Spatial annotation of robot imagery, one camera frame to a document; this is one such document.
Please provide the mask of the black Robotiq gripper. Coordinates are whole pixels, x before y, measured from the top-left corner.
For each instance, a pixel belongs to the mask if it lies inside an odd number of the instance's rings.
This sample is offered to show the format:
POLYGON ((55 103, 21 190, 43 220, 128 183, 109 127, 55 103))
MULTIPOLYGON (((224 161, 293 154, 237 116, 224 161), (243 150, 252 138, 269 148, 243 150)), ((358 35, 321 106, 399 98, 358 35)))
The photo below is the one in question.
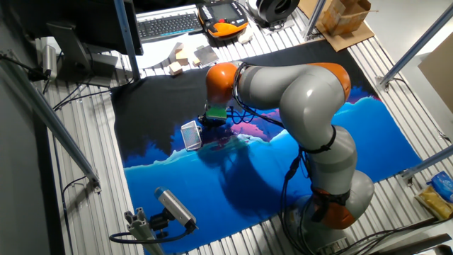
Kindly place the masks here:
POLYGON ((208 118, 205 114, 199 115, 197 117, 197 120, 204 128, 225 128, 226 127, 225 120, 216 119, 216 118, 208 118))

